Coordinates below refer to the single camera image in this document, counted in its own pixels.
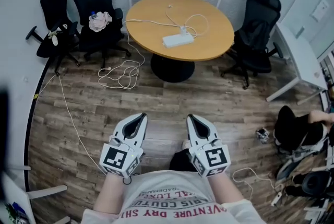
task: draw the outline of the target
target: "power cord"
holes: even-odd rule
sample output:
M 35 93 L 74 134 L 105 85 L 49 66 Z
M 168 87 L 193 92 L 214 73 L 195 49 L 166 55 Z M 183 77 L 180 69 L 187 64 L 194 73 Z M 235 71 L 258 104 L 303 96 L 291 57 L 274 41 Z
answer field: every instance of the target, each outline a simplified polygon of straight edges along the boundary
M 236 170 L 236 171 L 232 174 L 232 179 L 233 179 L 234 182 L 236 182 L 236 183 L 244 182 L 244 183 L 246 183 L 246 184 L 250 187 L 250 189 L 251 189 L 252 191 L 251 191 L 251 194 L 250 194 L 250 197 L 249 197 L 249 201 L 252 200 L 253 187 L 252 187 L 247 181 L 245 181 L 245 180 L 237 181 L 237 180 L 234 178 L 234 174 L 236 174 L 236 173 L 239 172 L 239 171 L 246 170 L 246 169 L 250 169 L 250 170 L 254 173 L 254 175 L 255 175 L 259 180 L 266 180 L 266 181 L 269 181 L 269 182 L 270 182 L 270 186 L 273 188 L 273 190 L 274 190 L 276 193 L 277 193 L 276 189 L 277 189 L 279 186 L 281 186 L 281 192 L 283 191 L 283 189 L 284 189 L 284 185 L 283 185 L 283 184 L 279 184 L 279 185 L 277 185 L 276 187 L 274 187 L 274 185 L 273 185 L 272 182 L 271 182 L 271 179 L 263 179 L 263 178 L 260 178 L 260 177 L 255 173 L 255 171 L 254 171 L 252 168 L 241 168 L 241 169 L 239 169 L 239 170 Z
M 123 184 L 124 185 L 130 185 L 131 183 L 132 183 L 132 176 L 137 176 L 137 175 L 140 175 L 139 173 L 134 173 L 134 174 L 132 174 L 130 177 L 129 177 L 129 179 L 130 179 L 130 182 L 129 183 L 126 183 L 125 182 L 125 178 L 123 178 Z
M 165 11 L 165 14 L 167 16 L 167 18 L 169 18 L 174 24 L 170 24 L 170 23 L 160 23 L 160 22 L 156 22 L 156 21 L 151 21 L 151 20 L 137 20 L 137 19 L 130 19 L 130 20 L 126 20 L 123 22 L 126 23 L 126 22 L 151 22 L 151 23 L 155 23 L 156 25 L 162 25 L 162 26 L 173 26 L 173 27 L 179 27 L 181 29 L 181 32 L 183 32 L 183 30 L 185 29 L 186 31 L 186 28 L 190 28 L 194 31 L 194 33 L 190 33 L 194 38 L 196 38 L 197 36 L 203 36 L 208 30 L 209 30 L 209 21 L 208 19 L 203 16 L 202 14 L 194 14 L 194 15 L 191 15 L 184 23 L 183 26 L 180 26 L 178 25 L 167 13 L 167 10 Z M 207 28 L 206 30 L 201 33 L 201 34 L 198 34 L 197 31 L 195 30 L 195 28 L 191 27 L 191 26 L 187 26 L 187 22 L 195 17 L 195 16 L 201 16 L 205 19 L 206 23 L 207 23 Z M 139 55 L 142 57 L 142 62 L 137 62 L 137 61 L 132 61 L 132 60 L 126 60 L 124 61 L 121 65 L 111 69 L 111 67 L 108 67 L 108 68 L 103 68 L 103 69 L 100 69 L 99 72 L 98 72 L 98 76 L 99 76 L 99 80 L 98 80 L 98 83 L 103 86 L 103 87 L 106 87 L 106 88 L 120 88 L 120 89 L 132 89 L 135 87 L 135 85 L 137 84 L 137 79 L 138 79 L 138 75 L 139 75 L 139 70 L 140 70 L 140 67 L 145 63 L 145 57 L 138 51 L 138 49 L 131 45 L 130 42 L 129 42 L 129 39 L 130 39 L 130 35 L 127 34 L 127 43 L 129 46 L 131 46 L 132 48 L 134 48 L 138 53 Z M 118 76 L 117 78 L 113 78 L 110 75 L 110 73 L 114 70 L 116 70 L 117 68 L 120 68 L 122 67 L 125 63 L 127 62 L 132 62 L 132 63 L 135 63 L 136 65 L 135 66 L 130 66 L 130 67 L 127 67 L 124 69 L 123 71 L 123 74 L 121 76 Z M 100 72 L 102 71 L 108 71 L 105 75 L 101 75 Z M 123 77 L 128 77 L 129 78 L 129 83 L 127 85 L 122 85 L 122 83 L 120 82 L 120 80 L 123 78 Z M 135 78 L 135 82 L 134 84 L 132 85 L 132 81 L 131 81 L 131 78 L 134 77 Z M 108 78 L 110 79 L 111 81 L 117 81 L 118 83 L 118 86 L 108 86 L 106 83 L 102 83 L 101 80 L 103 80 L 104 78 Z
M 121 89 L 132 89 L 132 88 L 135 87 L 135 85 L 136 85 L 136 83 L 137 83 L 137 78 L 138 78 L 138 75 L 139 75 L 139 69 L 140 69 L 140 67 L 145 63 L 145 57 L 139 52 L 139 50 L 138 50 L 135 46 L 133 46 L 133 45 L 130 44 L 129 39 L 130 39 L 130 35 L 128 34 L 128 35 L 127 35 L 127 43 L 129 44 L 129 46 L 133 47 L 133 48 L 139 53 L 139 55 L 142 57 L 142 62 L 140 63 L 140 62 L 137 62 L 137 61 L 126 60 L 126 61 L 124 61 L 121 65 L 119 65 L 119 66 L 117 66 L 117 67 L 115 67 L 115 68 L 113 68 L 113 69 L 111 69 L 111 67 L 100 69 L 99 72 L 98 72 L 98 76 L 99 76 L 98 83 L 99 83 L 101 86 L 106 87 L 106 88 L 121 88 Z M 130 66 L 130 67 L 127 67 L 126 69 L 124 69 L 123 74 L 122 74 L 121 76 L 119 76 L 118 78 L 112 78 L 112 77 L 109 76 L 109 74 L 110 74 L 112 71 L 114 71 L 114 70 L 117 69 L 117 68 L 122 67 L 122 66 L 123 66 L 125 63 L 127 63 L 127 62 L 133 62 L 133 63 L 136 63 L 137 66 Z M 126 75 L 126 71 L 127 71 L 128 69 L 131 69 L 131 70 L 130 70 L 129 74 Z M 104 70 L 108 70 L 109 72 L 108 72 L 107 74 L 103 75 L 103 76 L 100 75 L 100 72 L 101 72 L 101 71 L 104 71 Z M 120 82 L 120 80 L 121 80 L 123 77 L 128 77 L 128 78 L 129 78 L 129 84 L 128 84 L 127 86 L 123 86 L 123 85 L 121 84 L 121 82 Z M 131 86 L 131 78 L 132 78 L 132 77 L 135 77 L 135 83 Z M 112 80 L 112 81 L 117 81 L 118 84 L 119 84 L 119 86 L 115 86 L 115 87 L 107 86 L 106 84 L 103 84 L 103 83 L 100 82 L 100 80 L 103 79 L 103 78 L 108 78 L 108 79 L 110 79 L 110 80 Z
M 56 75 L 54 75 L 53 77 L 50 78 L 50 80 L 46 83 L 46 85 L 45 85 L 45 86 L 43 87 L 43 89 L 38 93 L 38 95 L 37 95 L 37 96 L 35 95 L 35 98 L 37 98 L 37 97 L 43 92 L 43 90 L 46 88 L 46 86 L 51 82 L 51 80 L 52 80 L 55 76 L 56 76 Z M 71 113 L 70 113 L 70 111 L 69 111 L 69 109 L 68 109 L 68 105 L 67 105 L 66 98 L 65 98 L 65 95 L 64 95 L 63 84 L 62 84 L 62 80 L 61 80 L 61 77 L 60 77 L 60 76 L 59 76 L 59 82 L 60 82 L 60 84 L 61 84 L 62 94 L 63 94 L 63 97 L 64 97 L 64 101 L 65 101 L 65 105 L 66 105 L 67 112 L 68 112 L 68 114 L 69 114 L 69 116 L 70 116 L 70 118 L 71 118 L 72 125 L 73 125 L 73 127 L 74 127 L 74 129 L 75 129 L 75 132 L 77 133 L 77 136 L 78 136 L 78 138 L 79 138 L 80 143 L 82 144 L 83 148 L 85 149 L 86 154 L 88 155 L 88 157 L 89 157 L 89 158 L 93 161 L 93 163 L 94 163 L 94 164 L 95 164 L 95 165 L 102 171 L 102 173 L 106 175 L 106 173 L 100 168 L 100 166 L 99 166 L 99 165 L 94 161 L 94 159 L 89 155 L 89 153 L 88 153 L 86 147 L 84 146 L 84 143 L 82 142 L 82 140 L 81 140 L 81 138 L 80 138 L 80 136 L 79 136 L 78 130 L 77 130 L 77 128 L 75 127 L 75 124 L 74 124 L 72 115 L 71 115 Z

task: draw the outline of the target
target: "white cable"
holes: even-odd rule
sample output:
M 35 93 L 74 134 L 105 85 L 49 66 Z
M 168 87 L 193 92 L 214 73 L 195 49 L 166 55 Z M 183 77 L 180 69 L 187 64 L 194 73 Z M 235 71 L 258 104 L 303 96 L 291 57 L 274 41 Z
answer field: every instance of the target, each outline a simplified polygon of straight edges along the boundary
M 172 25 L 171 23 L 161 23 L 161 22 L 156 22 L 156 21 L 150 21 L 150 20 L 137 20 L 137 19 L 130 19 L 130 20 L 126 20 L 126 21 L 124 21 L 124 22 L 128 22 L 128 21 L 134 21 L 134 22 L 151 22 L 151 23 L 155 23 L 156 25 L 160 25 L 160 26 L 174 26 L 174 27 L 180 27 L 180 25 Z M 196 32 L 196 30 L 193 28 L 193 27 L 191 27 L 191 26 L 186 26 L 187 28 L 190 28 L 190 29 L 192 29 L 194 32 L 195 32 L 195 36 L 197 36 L 197 32 Z
M 250 194 L 250 197 L 249 197 L 249 201 L 252 200 L 252 195 L 253 195 L 253 188 L 252 188 L 252 186 L 251 186 L 247 181 L 245 181 L 245 180 L 237 181 L 237 180 L 235 180 L 235 178 L 234 178 L 234 174 L 236 174 L 236 173 L 239 172 L 239 171 L 246 170 L 246 169 L 250 169 L 250 170 L 255 174 L 255 176 L 256 176 L 259 180 L 266 180 L 266 181 L 269 181 L 271 187 L 272 187 L 275 191 L 276 191 L 276 189 L 277 189 L 279 186 L 282 186 L 281 191 L 284 189 L 283 184 L 279 184 L 279 185 L 277 185 L 276 187 L 274 187 L 274 185 L 273 185 L 272 182 L 271 182 L 271 179 L 263 179 L 263 178 L 260 178 L 260 177 L 255 173 L 255 171 L 254 171 L 253 169 L 251 169 L 251 168 L 241 168 L 241 169 L 239 169 L 239 170 L 236 170 L 236 171 L 232 174 L 232 179 L 233 179 L 234 182 L 236 182 L 236 183 L 244 182 L 244 183 L 246 183 L 246 184 L 252 189 L 251 194 Z
M 43 90 L 46 88 L 46 86 L 50 83 L 50 81 L 55 77 L 56 75 L 54 75 L 53 77 L 50 78 L 50 80 L 46 83 L 46 85 L 44 86 L 44 88 L 38 93 L 38 96 L 43 92 Z M 62 80 L 61 80 L 61 77 L 59 76 L 59 82 L 61 83 L 61 88 L 62 88 L 62 93 L 63 93 L 63 97 L 64 97 L 64 101 L 65 101 L 65 105 L 66 105 L 66 109 L 67 109 L 67 112 L 69 114 L 69 116 L 71 117 L 71 121 L 72 121 L 72 124 L 73 124 L 73 127 L 75 129 L 75 132 L 77 133 L 77 136 L 79 138 L 79 141 L 80 143 L 82 144 L 82 146 L 84 147 L 85 151 L 86 151 L 86 154 L 88 155 L 88 157 L 93 161 L 93 163 L 102 171 L 103 174 L 106 175 L 106 173 L 100 168 L 100 166 L 94 161 L 93 158 L 91 158 L 91 156 L 89 155 L 86 147 L 84 146 L 84 143 L 82 142 L 80 136 L 79 136 L 79 133 L 78 133 L 78 130 L 77 128 L 75 127 L 75 124 L 74 124 L 74 121 L 73 121 L 73 118 L 72 118 L 72 115 L 68 109 L 68 105 L 67 105 L 67 102 L 66 102 L 66 98 L 65 98 L 65 95 L 64 95 L 64 89 L 63 89 L 63 84 L 62 84 Z
M 145 62 L 145 57 L 139 52 L 139 50 L 137 50 L 137 48 L 136 48 L 135 46 L 133 46 L 133 45 L 130 44 L 130 42 L 129 42 L 129 38 L 130 38 L 130 35 L 128 34 L 128 35 L 127 35 L 127 43 L 129 44 L 129 46 L 133 47 L 133 48 L 139 53 L 139 55 L 142 57 L 142 63 L 137 62 L 137 61 L 132 61 L 132 60 L 126 60 L 126 61 L 124 61 L 121 65 L 119 65 L 119 66 L 117 66 L 117 67 L 115 67 L 115 68 L 113 68 L 113 69 L 111 69 L 110 67 L 109 67 L 109 68 L 103 68 L 103 69 L 100 69 L 99 72 L 98 72 L 98 76 L 99 76 L 99 81 L 98 81 L 98 83 L 99 83 L 101 86 L 103 86 L 103 87 L 107 87 L 107 88 L 121 88 L 121 89 L 132 89 L 132 88 L 135 87 L 135 85 L 136 85 L 136 83 L 137 83 L 137 78 L 138 78 L 138 75 L 139 75 L 139 69 L 140 69 L 140 67 L 144 64 L 144 62 Z M 126 62 L 133 62 L 133 63 L 136 63 L 137 66 L 130 66 L 130 67 L 126 68 L 126 69 L 123 71 L 123 74 L 122 74 L 121 76 L 117 77 L 117 78 L 112 78 L 112 77 L 108 76 L 112 71 L 114 71 L 115 69 L 117 69 L 117 68 L 119 68 L 119 67 L 122 67 L 123 64 L 125 64 Z M 131 69 L 131 70 L 130 70 L 129 74 L 126 75 L 126 71 L 127 71 L 128 69 Z M 109 72 L 108 72 L 107 74 L 105 74 L 104 76 L 101 76 L 101 75 L 100 75 L 100 72 L 103 71 L 103 70 L 108 70 Z M 120 82 L 120 79 L 122 79 L 123 77 L 129 77 L 129 84 L 128 84 L 127 86 L 123 86 L 123 85 L 121 84 L 121 82 Z M 131 78 L 132 78 L 132 77 L 135 77 L 135 83 L 134 83 L 132 86 L 130 86 L 130 85 L 131 85 Z M 103 78 L 108 78 L 108 79 L 110 79 L 110 80 L 112 80 L 112 81 L 117 81 L 118 84 L 119 84 L 119 86 L 116 86 L 116 87 L 110 87 L 110 86 L 107 86 L 107 85 L 105 85 L 105 84 L 103 84 L 103 83 L 100 82 L 100 80 L 103 79 Z
M 209 21 L 208 21 L 208 19 L 207 19 L 205 16 L 203 16 L 202 14 L 194 14 L 194 15 L 191 15 L 191 16 L 185 21 L 184 26 L 185 26 L 185 27 L 188 27 L 188 26 L 186 25 L 187 22 L 188 22 L 191 18 L 193 18 L 193 17 L 195 17 L 195 16 L 201 16 L 201 17 L 203 17 L 203 18 L 205 19 L 205 21 L 207 22 L 207 29 L 205 29 L 205 31 L 204 31 L 203 33 L 201 33 L 201 34 L 197 34 L 197 32 L 196 32 L 196 35 L 194 36 L 194 38 L 197 37 L 197 36 L 203 36 L 203 35 L 209 30 Z
M 38 93 L 38 96 L 43 92 L 43 90 L 46 88 L 46 86 L 50 83 L 50 81 L 55 77 L 56 75 L 54 75 L 53 77 L 50 78 L 50 80 L 46 83 L 46 85 L 44 86 L 44 88 L 42 88 L 42 90 Z
M 167 10 L 165 11 L 165 14 L 166 14 L 167 18 L 170 19 L 175 25 L 179 26 L 171 17 L 169 17 L 169 15 L 167 13 Z
M 74 124 L 72 115 L 71 115 L 71 113 L 70 113 L 70 111 L 69 111 L 69 109 L 68 109 L 68 106 L 67 106 L 67 102 L 66 102 L 66 98 L 65 98 L 64 90 L 63 90 L 63 84 L 62 84 L 62 80 L 61 80 L 61 77 L 60 77 L 60 76 L 59 76 L 59 82 L 61 83 L 62 93 L 63 93 L 63 97 L 64 97 L 64 101 L 65 101 L 65 105 L 66 105 L 67 112 L 68 112 L 69 116 L 71 117 L 72 124 L 73 124 L 73 127 L 74 127 L 74 129 L 75 129 L 75 132 L 76 132 L 77 135 L 78 135 L 79 141 L 81 142 L 83 148 L 85 149 L 85 151 L 86 151 L 88 157 L 89 157 L 89 158 L 93 161 L 93 163 L 94 163 L 94 164 L 95 164 L 95 165 L 102 171 L 102 173 L 106 175 L 106 173 L 100 168 L 100 166 L 99 166 L 99 165 L 94 161 L 94 159 L 89 155 L 89 153 L 88 153 L 86 147 L 84 146 L 84 143 L 81 141 L 81 138 L 80 138 L 80 136 L 79 136 L 78 130 L 77 130 L 77 128 L 75 127 L 75 124 Z

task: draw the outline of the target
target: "table top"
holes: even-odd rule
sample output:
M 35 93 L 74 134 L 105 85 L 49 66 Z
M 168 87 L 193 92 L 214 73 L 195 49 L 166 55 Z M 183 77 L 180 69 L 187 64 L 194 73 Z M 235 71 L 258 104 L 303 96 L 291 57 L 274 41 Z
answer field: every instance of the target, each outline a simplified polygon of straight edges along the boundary
M 6 197 L 5 201 L 9 204 L 16 202 L 26 212 L 29 218 L 29 223 L 36 223 L 28 194 L 17 186 L 5 172 L 3 172 L 1 176 Z
M 184 25 L 194 14 L 202 14 L 208 19 L 209 30 L 198 36 L 191 44 L 166 48 L 162 38 L 179 34 L 180 29 L 172 26 L 161 26 L 151 22 L 127 22 L 127 30 L 132 39 L 148 51 L 167 58 L 181 61 L 205 61 L 219 57 L 232 45 L 234 31 L 227 17 L 213 5 L 203 0 L 141 0 L 128 12 L 126 20 L 152 20 L 160 23 L 173 22 Z M 187 23 L 197 33 L 205 31 L 207 23 L 203 17 L 193 17 Z
M 296 39 L 281 23 L 276 24 L 276 30 L 288 48 L 299 78 L 315 87 L 327 89 L 320 64 L 309 42 L 302 36 Z

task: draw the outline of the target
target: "robotic hand device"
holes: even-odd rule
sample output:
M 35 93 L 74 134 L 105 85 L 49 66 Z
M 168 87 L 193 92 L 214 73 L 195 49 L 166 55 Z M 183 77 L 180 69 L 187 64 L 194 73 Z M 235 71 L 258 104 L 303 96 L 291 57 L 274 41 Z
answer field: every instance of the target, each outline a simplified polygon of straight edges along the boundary
M 201 176 L 222 173 L 231 164 L 227 145 L 218 138 L 215 126 L 203 117 L 187 117 L 188 138 L 191 143 L 191 162 Z
M 148 118 L 145 113 L 135 114 L 120 121 L 103 145 L 100 165 L 105 172 L 124 178 L 131 176 L 140 163 L 144 151 Z M 231 164 L 227 145 L 222 145 L 215 126 L 197 115 L 187 117 L 188 138 L 191 143 L 191 162 L 201 176 L 212 176 L 225 171 Z
M 144 151 L 141 144 L 147 127 L 145 113 L 134 114 L 120 121 L 103 145 L 100 165 L 105 172 L 128 178 L 140 163 Z

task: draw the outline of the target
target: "person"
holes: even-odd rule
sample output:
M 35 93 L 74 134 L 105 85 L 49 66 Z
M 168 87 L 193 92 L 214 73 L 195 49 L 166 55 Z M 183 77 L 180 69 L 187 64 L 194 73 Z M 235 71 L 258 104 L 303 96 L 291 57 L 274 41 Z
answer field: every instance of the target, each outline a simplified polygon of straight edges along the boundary
M 81 224 L 107 223 L 256 223 L 264 224 L 251 202 L 223 172 L 201 178 L 183 143 L 170 170 L 132 176 L 130 185 L 108 173 L 93 210 Z
M 286 152 L 320 151 L 334 123 L 334 113 L 311 111 L 296 117 L 288 106 L 284 106 L 275 124 L 275 144 Z

